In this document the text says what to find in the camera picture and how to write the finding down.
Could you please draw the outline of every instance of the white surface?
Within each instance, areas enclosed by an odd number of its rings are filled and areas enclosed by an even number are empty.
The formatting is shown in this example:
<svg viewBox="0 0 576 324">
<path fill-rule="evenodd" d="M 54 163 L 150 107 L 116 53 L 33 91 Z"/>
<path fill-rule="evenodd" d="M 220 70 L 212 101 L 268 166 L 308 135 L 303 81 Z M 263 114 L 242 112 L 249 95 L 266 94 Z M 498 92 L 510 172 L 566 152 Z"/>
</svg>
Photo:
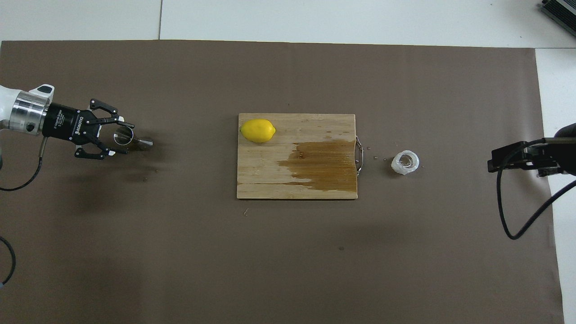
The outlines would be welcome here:
<svg viewBox="0 0 576 324">
<path fill-rule="evenodd" d="M 576 47 L 540 0 L 0 0 L 0 40 L 162 39 Z M 576 51 L 537 50 L 544 132 L 576 122 Z M 553 192 L 569 176 L 550 177 Z M 576 193 L 554 204 L 564 319 L 576 324 Z"/>
<path fill-rule="evenodd" d="M 161 39 L 576 47 L 539 0 L 164 0 Z"/>
<path fill-rule="evenodd" d="M 0 40 L 157 39 L 160 0 L 1 0 Z"/>
<path fill-rule="evenodd" d="M 540 97 L 544 136 L 552 137 L 560 128 L 576 123 L 576 50 L 538 49 L 536 64 L 540 81 Z M 571 175 L 548 178 L 555 193 L 576 179 Z M 554 213 L 554 237 L 560 286 L 566 323 L 576 323 L 576 189 L 559 198 Z"/>
</svg>

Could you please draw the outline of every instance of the metal handle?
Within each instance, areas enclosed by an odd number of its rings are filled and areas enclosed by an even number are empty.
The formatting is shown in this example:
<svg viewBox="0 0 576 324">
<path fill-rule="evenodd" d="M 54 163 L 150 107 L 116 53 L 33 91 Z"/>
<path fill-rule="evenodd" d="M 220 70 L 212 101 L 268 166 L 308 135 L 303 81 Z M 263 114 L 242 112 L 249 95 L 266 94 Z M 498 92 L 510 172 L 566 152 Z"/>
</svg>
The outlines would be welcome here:
<svg viewBox="0 0 576 324">
<path fill-rule="evenodd" d="M 359 160 L 355 160 L 356 161 L 356 176 L 359 176 L 360 171 L 362 170 L 362 166 L 364 166 L 364 147 L 362 146 L 362 143 L 360 143 L 358 136 L 356 136 L 356 144 L 354 145 L 354 149 L 356 147 L 358 147 L 360 149 Z"/>
</svg>

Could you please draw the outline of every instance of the wet stain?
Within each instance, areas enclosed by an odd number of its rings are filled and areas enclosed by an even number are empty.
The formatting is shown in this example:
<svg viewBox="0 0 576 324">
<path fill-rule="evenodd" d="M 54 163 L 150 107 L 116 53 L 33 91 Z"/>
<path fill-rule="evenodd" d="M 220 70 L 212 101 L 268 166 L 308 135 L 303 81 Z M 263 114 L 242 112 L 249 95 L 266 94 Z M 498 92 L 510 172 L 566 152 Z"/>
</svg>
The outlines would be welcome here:
<svg viewBox="0 0 576 324">
<path fill-rule="evenodd" d="M 283 184 L 302 185 L 322 191 L 356 192 L 354 141 L 333 140 L 294 144 L 296 148 L 292 154 L 286 161 L 279 161 L 278 165 L 288 167 L 293 178 L 306 181 Z"/>
</svg>

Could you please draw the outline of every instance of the black cable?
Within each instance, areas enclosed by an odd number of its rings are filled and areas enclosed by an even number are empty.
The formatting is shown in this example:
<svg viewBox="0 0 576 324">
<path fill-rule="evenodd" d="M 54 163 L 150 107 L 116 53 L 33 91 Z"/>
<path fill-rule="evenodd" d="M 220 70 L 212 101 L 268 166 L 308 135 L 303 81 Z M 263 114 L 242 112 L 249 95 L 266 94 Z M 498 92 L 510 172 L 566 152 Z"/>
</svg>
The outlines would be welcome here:
<svg viewBox="0 0 576 324">
<path fill-rule="evenodd" d="M 30 178 L 30 180 L 28 180 L 26 183 L 24 183 L 21 186 L 18 186 L 16 188 L 1 188 L 0 187 L 0 191 L 16 191 L 19 189 L 24 188 L 25 186 L 29 185 L 32 181 L 34 181 L 34 179 L 36 179 L 36 176 L 38 175 L 38 172 L 40 172 L 40 168 L 42 167 L 42 155 L 44 155 L 44 147 L 46 146 L 46 140 L 48 140 L 48 137 L 44 137 L 42 139 L 42 144 L 40 144 L 40 153 L 38 154 L 38 167 L 36 168 L 36 172 L 34 172 L 34 174 L 32 175 L 32 177 Z"/>
<path fill-rule="evenodd" d="M 14 253 L 14 249 L 6 239 L 0 236 L 0 241 L 2 241 L 6 245 L 6 247 L 10 251 L 10 256 L 12 257 L 12 267 L 10 268 L 10 273 L 8 274 L 6 279 L 2 282 L 3 286 L 8 282 L 8 280 L 10 280 L 10 278 L 12 278 L 12 274 L 14 274 L 14 269 L 16 268 L 16 254 Z"/>
<path fill-rule="evenodd" d="M 530 217 L 530 219 L 528 219 L 528 221 L 526 222 L 526 224 L 524 224 L 524 226 L 522 226 L 522 228 L 518 231 L 518 233 L 516 233 L 515 235 L 512 235 L 510 233 L 510 230 L 508 229 L 508 225 L 506 225 L 506 219 L 504 218 L 504 211 L 502 210 L 502 191 L 500 188 L 501 182 L 502 182 L 502 171 L 504 170 L 504 168 L 506 167 L 506 165 L 508 164 L 508 161 L 512 158 L 512 156 L 514 156 L 516 153 L 520 152 L 521 150 L 535 145 L 535 144 L 543 144 L 545 143 L 545 139 L 540 139 L 540 140 L 535 140 L 535 141 L 531 141 L 528 142 L 526 144 L 523 144 L 522 146 L 512 150 L 503 160 L 502 160 L 502 164 L 500 165 L 500 167 L 498 168 L 498 175 L 496 177 L 496 194 L 498 196 L 498 211 L 500 212 L 500 220 L 502 222 L 502 226 L 504 227 L 504 231 L 506 232 L 506 236 L 508 236 L 511 240 L 517 240 L 519 239 L 525 232 L 526 230 L 532 225 L 532 223 L 534 223 L 534 221 L 546 210 L 546 208 L 548 208 L 550 205 L 552 205 L 553 202 L 555 202 L 558 198 L 560 198 L 561 195 L 565 194 L 567 191 L 569 191 L 570 189 L 576 187 L 576 180 L 572 181 L 571 183 L 569 183 L 567 186 L 565 186 L 564 188 L 560 189 L 557 193 L 555 193 L 553 196 L 551 196 L 548 200 L 545 201 L 545 203 L 543 203 L 538 210 L 532 215 L 532 217 Z"/>
</svg>

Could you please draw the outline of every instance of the black vent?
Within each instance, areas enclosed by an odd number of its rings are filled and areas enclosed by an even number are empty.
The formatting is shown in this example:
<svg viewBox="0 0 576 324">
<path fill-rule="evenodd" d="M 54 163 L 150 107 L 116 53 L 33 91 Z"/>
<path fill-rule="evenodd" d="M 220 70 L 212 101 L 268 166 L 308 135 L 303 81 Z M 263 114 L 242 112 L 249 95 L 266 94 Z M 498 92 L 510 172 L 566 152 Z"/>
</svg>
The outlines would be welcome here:
<svg viewBox="0 0 576 324">
<path fill-rule="evenodd" d="M 559 3 L 562 1 L 576 9 L 576 0 L 549 0 L 542 7 L 542 11 L 572 35 L 576 36 L 576 16 Z"/>
</svg>

